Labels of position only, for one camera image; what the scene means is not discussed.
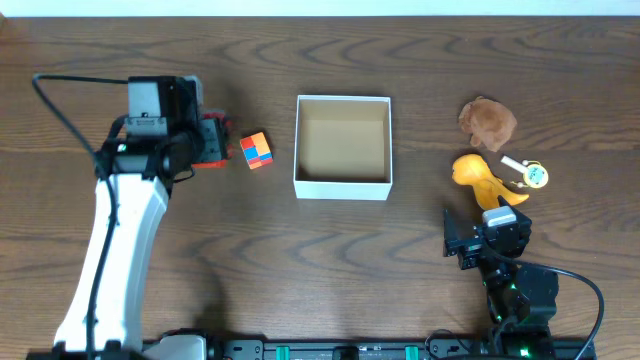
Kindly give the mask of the red toy car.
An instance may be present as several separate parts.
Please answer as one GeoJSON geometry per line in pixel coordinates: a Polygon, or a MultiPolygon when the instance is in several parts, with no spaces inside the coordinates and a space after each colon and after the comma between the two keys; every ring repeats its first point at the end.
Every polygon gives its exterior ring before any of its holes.
{"type": "Polygon", "coordinates": [[[224,168],[232,156],[229,142],[231,120],[221,109],[206,110],[198,122],[203,138],[202,152],[193,164],[196,169],[224,168]]]}

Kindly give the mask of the multicoloured puzzle cube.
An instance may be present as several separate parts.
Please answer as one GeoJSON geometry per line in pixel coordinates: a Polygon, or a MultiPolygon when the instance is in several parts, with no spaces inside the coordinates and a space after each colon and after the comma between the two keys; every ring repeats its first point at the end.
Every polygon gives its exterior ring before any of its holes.
{"type": "Polygon", "coordinates": [[[273,162],[273,155],[263,132],[242,138],[240,145],[251,170],[273,162]]]}

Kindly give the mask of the brown plush toy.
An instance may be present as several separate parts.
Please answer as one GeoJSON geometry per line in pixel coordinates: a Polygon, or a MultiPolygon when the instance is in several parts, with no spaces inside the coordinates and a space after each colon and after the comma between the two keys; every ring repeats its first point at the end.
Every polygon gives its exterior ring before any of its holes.
{"type": "Polygon", "coordinates": [[[484,145],[489,151],[498,152],[513,135],[517,119],[503,104],[478,96],[464,105],[458,124],[470,135],[472,146],[484,145]]]}

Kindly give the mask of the white cardboard box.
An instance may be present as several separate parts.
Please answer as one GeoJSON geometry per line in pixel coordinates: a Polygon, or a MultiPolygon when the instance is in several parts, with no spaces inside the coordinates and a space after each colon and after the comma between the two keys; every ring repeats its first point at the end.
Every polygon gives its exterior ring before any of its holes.
{"type": "Polygon", "coordinates": [[[297,97],[293,184],[299,199],[385,201],[393,186],[389,97],[297,97]]]}

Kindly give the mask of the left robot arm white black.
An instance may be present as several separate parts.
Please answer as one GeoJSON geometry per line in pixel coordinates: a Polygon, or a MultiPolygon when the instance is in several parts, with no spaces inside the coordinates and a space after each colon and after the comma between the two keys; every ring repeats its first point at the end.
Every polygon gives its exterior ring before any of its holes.
{"type": "Polygon", "coordinates": [[[140,359],[142,307],[154,239],[174,183],[203,151],[195,76],[132,76],[129,108],[101,148],[92,234],[76,292],[49,350],[31,359],[140,359]]]}

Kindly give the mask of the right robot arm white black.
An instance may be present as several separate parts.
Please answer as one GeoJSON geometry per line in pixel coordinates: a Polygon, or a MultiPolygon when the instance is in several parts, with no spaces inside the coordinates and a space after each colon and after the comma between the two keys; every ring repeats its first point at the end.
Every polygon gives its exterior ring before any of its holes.
{"type": "Polygon", "coordinates": [[[462,270],[478,269],[495,327],[486,351],[492,355],[550,358],[549,321],[557,312],[558,274],[541,265],[518,265],[531,236],[530,218],[506,205],[483,213],[474,235],[461,238],[445,211],[445,257],[457,257],[462,270]]]}

